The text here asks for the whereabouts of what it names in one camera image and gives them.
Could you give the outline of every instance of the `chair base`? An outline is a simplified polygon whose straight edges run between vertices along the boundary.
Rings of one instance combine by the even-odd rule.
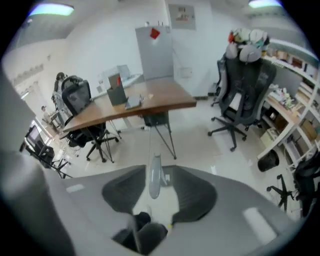
[[[235,149],[237,148],[237,141],[236,141],[236,134],[235,133],[241,134],[243,136],[242,137],[243,141],[245,141],[247,139],[247,135],[243,131],[241,131],[237,127],[235,127],[232,123],[228,123],[224,120],[221,120],[220,118],[213,117],[213,118],[211,118],[211,121],[215,121],[216,119],[219,121],[219,123],[223,124],[224,127],[209,131],[208,136],[211,137],[213,133],[217,133],[217,132],[221,132],[221,131],[229,131],[231,134],[232,142],[233,142],[233,147],[230,148],[230,151],[231,152],[235,151]]]
[[[271,190],[274,190],[275,192],[277,192],[280,195],[281,200],[280,200],[278,206],[281,207],[283,205],[284,211],[286,212],[287,206],[288,206],[288,197],[291,196],[292,200],[294,200],[294,197],[292,195],[292,191],[287,191],[287,187],[286,187],[284,177],[282,176],[282,174],[278,175],[276,177],[276,179],[281,180],[282,190],[275,187],[275,186],[268,186],[266,188],[266,191],[270,192]]]
[[[108,145],[109,145],[109,141],[111,141],[111,140],[115,140],[115,142],[119,142],[119,139],[118,139],[117,137],[108,137],[108,135],[107,135],[106,138],[103,138],[103,139],[99,139],[99,138],[98,138],[98,139],[95,139],[94,142],[93,142],[94,145],[91,147],[89,153],[86,155],[86,160],[87,160],[87,161],[90,161],[89,156],[90,156],[91,153],[97,148],[98,151],[99,151],[99,154],[100,154],[102,163],[105,163],[105,162],[107,161],[107,159],[104,158],[103,153],[104,153],[105,155],[106,155],[106,153],[102,150],[101,144],[102,144],[102,143],[108,143]],[[108,146],[107,146],[107,150],[108,150],[108,153],[109,153],[109,155],[110,155],[110,160],[111,160],[111,162],[114,163],[114,161],[113,161],[113,159],[112,159],[112,156],[111,156],[111,152],[110,152],[110,150],[108,149]]]

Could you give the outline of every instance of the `floor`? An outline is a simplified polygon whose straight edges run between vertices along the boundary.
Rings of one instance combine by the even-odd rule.
[[[72,150],[67,150],[72,164],[67,166],[64,171],[72,177],[83,177],[112,172],[132,165],[149,166],[153,156],[161,154],[163,166],[186,166],[234,179],[247,184],[274,204],[278,204],[279,195],[274,191],[267,192],[266,188],[274,185],[281,189],[281,184],[277,180],[279,174],[283,175],[287,189],[294,190],[293,178],[286,169],[287,161],[283,151],[280,148],[275,148],[280,158],[279,166],[266,172],[259,171],[257,155],[264,149],[259,135],[264,131],[251,127],[246,132],[246,141],[242,141],[242,136],[237,134],[237,148],[231,152],[232,139],[227,131],[214,133],[212,137],[207,135],[208,131],[221,127],[217,121],[211,121],[212,117],[220,116],[220,108],[218,105],[211,107],[210,103],[210,100],[201,100],[194,108],[169,112],[176,160],[170,154],[155,128],[151,130],[138,128],[121,133],[122,139],[119,143],[114,140],[110,142],[114,163],[110,160],[102,163],[97,150],[91,154],[91,160],[86,161],[87,152],[92,146],[91,143],[87,143],[84,148],[76,152],[79,154],[78,157],[73,155]],[[137,116],[130,117],[129,120],[134,127],[143,124],[143,120]],[[118,130],[126,128],[122,119],[115,120],[114,124]],[[107,129],[114,132],[109,123],[107,123]],[[171,146],[168,130],[162,126],[159,131]],[[105,145],[102,145],[102,149],[107,152]],[[135,213],[152,212],[152,217],[155,220],[168,224],[171,215],[179,210],[177,202],[178,198],[171,188],[161,189],[156,200],[149,198],[148,190],[145,189],[133,211]],[[293,220],[299,219],[299,202],[289,199],[287,214]]]

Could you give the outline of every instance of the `ceiling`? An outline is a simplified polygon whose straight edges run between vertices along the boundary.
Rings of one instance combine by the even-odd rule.
[[[76,25],[101,8],[110,8],[118,0],[44,0],[42,3],[66,4],[74,7],[69,16],[54,14],[33,15],[25,22],[11,41],[7,52],[24,45],[53,39],[65,39]]]
[[[66,4],[74,7],[69,16],[54,14],[33,15],[32,22],[25,22],[11,41],[7,52],[16,48],[53,39],[65,39],[82,21],[104,8],[113,10],[119,2],[126,0],[44,0],[43,3]],[[239,18],[260,16],[287,16],[282,7],[251,8],[249,0],[210,0],[213,8]]]
[[[213,8],[238,16],[254,18],[257,16],[288,16],[286,10],[280,6],[251,8],[249,0],[210,0]]]

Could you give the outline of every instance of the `black mesh office chair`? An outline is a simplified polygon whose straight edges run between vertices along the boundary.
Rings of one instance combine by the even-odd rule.
[[[64,90],[62,91],[63,102],[73,115],[65,122],[65,125],[67,125],[74,116],[84,110],[91,103],[91,92],[88,81],[82,80],[81,78],[77,79],[74,75],[65,79],[61,87],[64,87]],[[115,140],[116,142],[119,142],[119,139],[116,136],[108,137],[109,134],[109,131],[106,129],[106,123],[104,122],[71,131],[67,138],[69,139],[69,146],[71,147],[80,146],[83,148],[87,142],[93,141],[94,145],[86,155],[87,161],[90,161],[89,156],[91,153],[95,149],[98,149],[101,160],[105,163],[107,160],[104,158],[103,153],[105,155],[107,154],[102,150],[101,144],[105,143],[110,160],[114,162],[111,155],[109,141]]]
[[[213,117],[212,121],[218,120],[224,127],[209,131],[208,136],[220,131],[229,131],[233,142],[230,150],[233,152],[237,147],[235,133],[241,134],[243,141],[247,139],[247,135],[236,126],[239,124],[250,126],[262,118],[263,104],[270,92],[269,86],[276,76],[276,67],[260,58],[247,62],[238,56],[229,58],[226,55],[225,70],[226,89],[219,106],[221,115],[231,122]],[[238,104],[234,104],[235,99],[239,100]]]
[[[220,96],[220,93],[221,93],[221,86],[220,86],[220,83],[221,83],[221,73],[222,73],[222,70],[225,68],[225,60],[224,58],[218,60],[216,62],[217,66],[218,66],[218,73],[219,73],[219,80],[218,82],[214,83],[214,86],[215,86],[215,93],[213,95],[213,102],[211,104],[211,107],[213,107],[216,103],[219,103],[219,100],[221,97]]]
[[[66,176],[69,176],[63,173],[61,169],[67,164],[71,165],[71,163],[66,161],[64,158],[53,161],[55,158],[54,149],[51,146],[45,144],[35,125],[30,127],[28,133],[25,135],[25,138],[27,142],[25,149],[32,156],[38,159],[44,168],[55,169],[62,179],[64,179]]]
[[[294,185],[298,191],[296,200],[301,200],[301,215],[306,217],[310,211],[312,202],[319,197],[320,182],[315,185],[314,179],[320,177],[320,152],[316,152],[313,157],[308,160],[301,161],[293,173]],[[294,199],[293,191],[288,191],[282,174],[276,177],[281,180],[282,189],[276,186],[268,186],[266,191],[274,190],[280,195],[279,207],[283,205],[284,211],[287,211],[288,197]]]

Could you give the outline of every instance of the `box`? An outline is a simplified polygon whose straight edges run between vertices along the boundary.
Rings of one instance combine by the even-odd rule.
[[[115,88],[109,88],[106,90],[112,106],[120,105],[127,102],[124,87],[122,84]]]
[[[261,136],[260,140],[262,141],[263,145],[267,148],[271,145],[272,142],[274,142],[278,135],[279,134],[275,128],[269,128]]]

